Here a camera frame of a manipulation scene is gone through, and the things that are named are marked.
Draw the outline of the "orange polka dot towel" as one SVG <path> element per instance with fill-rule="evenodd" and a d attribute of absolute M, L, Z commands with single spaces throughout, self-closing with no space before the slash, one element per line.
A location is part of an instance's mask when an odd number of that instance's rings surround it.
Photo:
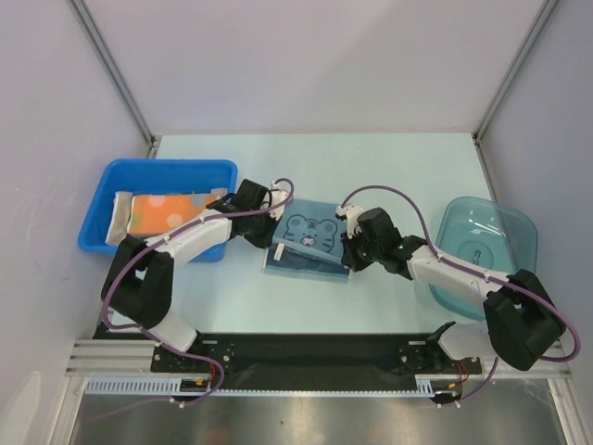
<path fill-rule="evenodd" d="M 129 235 L 162 235 L 199 216 L 217 194 L 135 195 L 132 197 Z"/>

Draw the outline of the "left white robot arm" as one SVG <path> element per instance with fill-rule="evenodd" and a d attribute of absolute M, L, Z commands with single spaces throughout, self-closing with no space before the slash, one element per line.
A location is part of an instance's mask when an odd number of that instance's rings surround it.
<path fill-rule="evenodd" d="M 238 236 L 256 248 L 268 248 L 285 207 L 288 190 L 244 180 L 239 188 L 207 204 L 194 219 L 163 235 L 126 236 L 119 244 L 101 291 L 101 316 L 111 330 L 138 329 L 172 348 L 171 359 L 184 371 L 204 360 L 198 331 L 172 308 L 175 271 L 207 250 Z"/>

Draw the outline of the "light blue Doraemon towel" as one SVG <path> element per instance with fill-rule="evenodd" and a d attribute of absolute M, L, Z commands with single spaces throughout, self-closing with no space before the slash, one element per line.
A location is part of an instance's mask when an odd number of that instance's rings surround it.
<path fill-rule="evenodd" d="M 263 272 L 284 277 L 345 283 L 342 264 L 344 221 L 335 203 L 294 199 L 284 211 L 263 262 Z"/>

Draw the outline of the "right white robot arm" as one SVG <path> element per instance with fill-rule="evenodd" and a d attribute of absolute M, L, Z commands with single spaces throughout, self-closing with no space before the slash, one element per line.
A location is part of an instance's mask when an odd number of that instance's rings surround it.
<path fill-rule="evenodd" d="M 347 224 L 341 235 L 342 263 L 351 271 L 379 264 L 388 273 L 446 290 L 483 311 L 482 322 L 449 322 L 434 332 L 436 343 L 426 350 L 426 360 L 435 371 L 445 373 L 462 359 L 486 356 L 528 371 L 565 333 L 566 323 L 533 273 L 507 274 L 452 260 L 421 237 L 401 235 L 381 208 L 349 205 L 337 208 L 336 216 Z"/>

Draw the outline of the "teal beige Doraemon towel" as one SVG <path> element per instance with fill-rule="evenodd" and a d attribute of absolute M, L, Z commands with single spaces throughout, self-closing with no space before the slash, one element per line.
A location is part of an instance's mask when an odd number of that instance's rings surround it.
<path fill-rule="evenodd" d="M 214 188 L 208 193 L 191 194 L 217 194 L 223 197 L 227 193 L 226 188 Z M 191 195 L 191 194 L 169 194 L 169 195 Z M 112 211 L 110 225 L 107 229 L 106 244 L 117 246 L 127 235 L 127 227 L 131 219 L 132 192 L 117 192 L 114 198 L 114 208 Z"/>

